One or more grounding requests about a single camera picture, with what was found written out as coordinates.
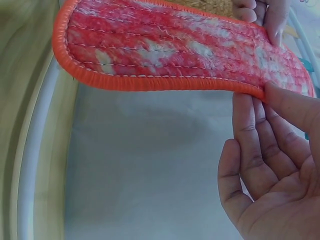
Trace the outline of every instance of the person's hand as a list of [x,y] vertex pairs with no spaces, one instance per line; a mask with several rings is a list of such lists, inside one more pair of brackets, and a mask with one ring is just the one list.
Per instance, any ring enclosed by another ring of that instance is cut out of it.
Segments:
[[264,26],[271,43],[280,45],[291,0],[232,0],[232,3],[235,18]]
[[268,105],[234,94],[234,139],[218,166],[222,207],[245,240],[319,240],[320,100],[271,83],[265,92]]

